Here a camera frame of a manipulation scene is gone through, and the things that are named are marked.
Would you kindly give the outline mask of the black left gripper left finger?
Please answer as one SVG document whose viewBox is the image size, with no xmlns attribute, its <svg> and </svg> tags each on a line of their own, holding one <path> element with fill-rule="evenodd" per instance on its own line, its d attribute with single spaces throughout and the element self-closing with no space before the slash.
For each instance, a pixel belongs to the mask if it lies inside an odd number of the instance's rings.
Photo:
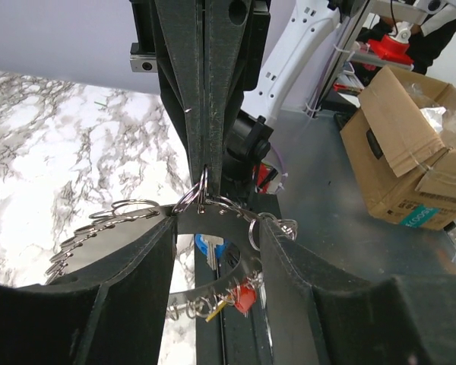
<svg viewBox="0 0 456 365">
<path fill-rule="evenodd" d="M 155 364 L 166 309 L 141 276 L 0 285 L 0 364 Z"/>
</svg>

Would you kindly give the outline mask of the blue key tag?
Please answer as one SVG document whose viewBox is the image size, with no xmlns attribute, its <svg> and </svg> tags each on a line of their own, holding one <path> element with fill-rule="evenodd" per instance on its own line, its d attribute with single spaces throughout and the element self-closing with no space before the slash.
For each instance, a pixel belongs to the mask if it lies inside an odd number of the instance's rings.
<svg viewBox="0 0 456 365">
<path fill-rule="evenodd" d="M 223 239 L 223 243 L 221 245 L 217 245 L 215 248 L 215 256 L 219 259 L 223 255 L 223 251 L 228 245 L 228 241 Z M 195 234 L 195 245 L 197 248 L 202 252 L 203 255 L 207 256 L 207 240 L 204 238 L 202 234 Z"/>
</svg>

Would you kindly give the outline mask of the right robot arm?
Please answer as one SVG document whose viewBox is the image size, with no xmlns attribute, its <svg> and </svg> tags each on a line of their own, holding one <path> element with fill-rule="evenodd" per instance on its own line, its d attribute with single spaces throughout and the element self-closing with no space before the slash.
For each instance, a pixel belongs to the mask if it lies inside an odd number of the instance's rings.
<svg viewBox="0 0 456 365">
<path fill-rule="evenodd" d="M 192 184 L 220 191 L 240 112 L 273 119 L 313 52 L 361 1 L 297 1 L 269 55 L 268 1 L 134 1 L 131 68 L 154 72 L 186 150 Z"/>
</svg>

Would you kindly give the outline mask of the silver key with blue tag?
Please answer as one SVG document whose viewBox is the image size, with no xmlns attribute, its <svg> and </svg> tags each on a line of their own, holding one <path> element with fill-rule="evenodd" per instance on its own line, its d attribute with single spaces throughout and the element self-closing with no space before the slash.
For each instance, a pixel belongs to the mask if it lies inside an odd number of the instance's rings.
<svg viewBox="0 0 456 365">
<path fill-rule="evenodd" d="M 217 270 L 216 248 L 224 244 L 223 238 L 218 236 L 205 235 L 204 241 L 207 247 L 207 264 L 212 271 Z"/>
</svg>

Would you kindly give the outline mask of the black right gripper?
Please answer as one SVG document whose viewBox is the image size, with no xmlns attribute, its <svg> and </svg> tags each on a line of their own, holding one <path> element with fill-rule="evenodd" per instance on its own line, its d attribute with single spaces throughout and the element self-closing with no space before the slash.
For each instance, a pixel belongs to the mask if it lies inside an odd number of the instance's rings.
<svg viewBox="0 0 456 365">
<path fill-rule="evenodd" d="M 268 1 L 133 1 L 133 72 L 157 73 L 179 90 L 193 182 L 207 167 L 220 192 L 226 117 L 234 90 L 254 90 L 270 23 Z M 204 162 L 201 143 L 204 109 Z"/>
</svg>

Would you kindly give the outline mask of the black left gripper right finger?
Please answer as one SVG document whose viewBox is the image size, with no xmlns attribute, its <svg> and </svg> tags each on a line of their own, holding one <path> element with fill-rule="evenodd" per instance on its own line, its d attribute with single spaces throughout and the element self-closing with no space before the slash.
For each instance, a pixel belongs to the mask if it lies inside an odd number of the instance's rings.
<svg viewBox="0 0 456 365">
<path fill-rule="evenodd" d="M 259 231 L 276 364 L 456 364 L 456 275 L 371 283 Z"/>
</svg>

